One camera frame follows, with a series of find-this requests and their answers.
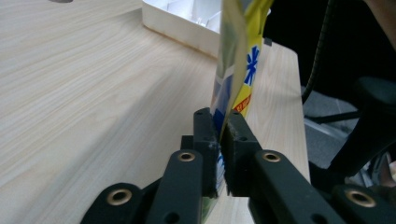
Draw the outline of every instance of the black chair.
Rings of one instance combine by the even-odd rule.
[[[396,143],[396,83],[361,77],[354,89],[365,106],[358,124],[329,167],[330,171],[345,176],[356,174],[368,161]]]

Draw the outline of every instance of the wood grain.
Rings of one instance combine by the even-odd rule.
[[[107,186],[160,177],[192,134],[216,61],[143,27],[140,5],[2,1],[1,223],[79,223]],[[247,121],[308,176],[297,57],[266,50]],[[207,223],[249,218],[223,195]]]

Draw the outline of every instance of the black cable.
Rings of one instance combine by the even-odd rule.
[[[308,83],[302,95],[303,104],[314,89],[318,80],[318,75],[320,75],[322,62],[324,61],[328,50],[329,33],[331,32],[332,22],[334,20],[334,11],[337,5],[337,0],[329,0],[327,3],[326,12],[320,30],[318,46],[315,52],[314,64],[312,65],[311,75],[309,76]]]

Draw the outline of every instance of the yellow package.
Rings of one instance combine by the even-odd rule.
[[[223,1],[220,48],[211,113],[222,133],[231,109],[246,115],[257,63],[262,49],[262,32],[274,0]]]

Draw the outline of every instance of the screw hole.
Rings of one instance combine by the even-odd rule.
[[[323,215],[319,215],[319,214],[312,215],[311,219],[314,221],[314,223],[317,223],[317,224],[327,224],[328,223],[326,217],[324,217]]]
[[[165,222],[166,223],[177,223],[180,220],[180,216],[177,213],[169,213],[165,217]]]
[[[128,189],[115,189],[107,195],[107,202],[111,205],[128,203],[132,198],[132,192]]]
[[[277,155],[274,154],[274,153],[269,153],[269,152],[267,152],[267,153],[264,153],[264,155],[262,155],[262,157],[263,157],[265,160],[271,161],[271,162],[278,162],[278,161],[280,161],[280,157],[277,156]]]
[[[190,152],[183,152],[178,155],[178,159],[180,161],[193,161],[195,159],[195,155]]]
[[[372,197],[354,189],[347,190],[346,197],[353,203],[363,207],[374,207],[376,205]]]

